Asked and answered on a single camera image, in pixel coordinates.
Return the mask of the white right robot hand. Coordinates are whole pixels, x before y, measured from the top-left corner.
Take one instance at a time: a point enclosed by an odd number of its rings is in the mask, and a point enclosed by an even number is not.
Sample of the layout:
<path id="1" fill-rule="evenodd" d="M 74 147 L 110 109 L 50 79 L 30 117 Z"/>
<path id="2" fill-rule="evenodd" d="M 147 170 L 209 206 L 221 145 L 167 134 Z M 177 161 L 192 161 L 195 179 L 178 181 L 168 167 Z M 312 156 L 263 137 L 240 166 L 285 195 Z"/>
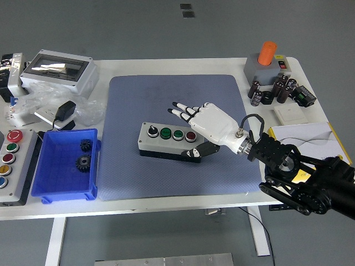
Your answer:
<path id="1" fill-rule="evenodd" d="M 183 156 L 205 157 L 218 152 L 220 146 L 228 147 L 235 154 L 242 152 L 242 143 L 247 133 L 243 132 L 241 137 L 237 137 L 238 123 L 216 105 L 205 103 L 193 108 L 177 102 L 173 102 L 173 105 L 177 109 L 168 109 L 168 112 L 187 122 L 191 129 L 207 139 L 203 144 L 182 152 Z"/>

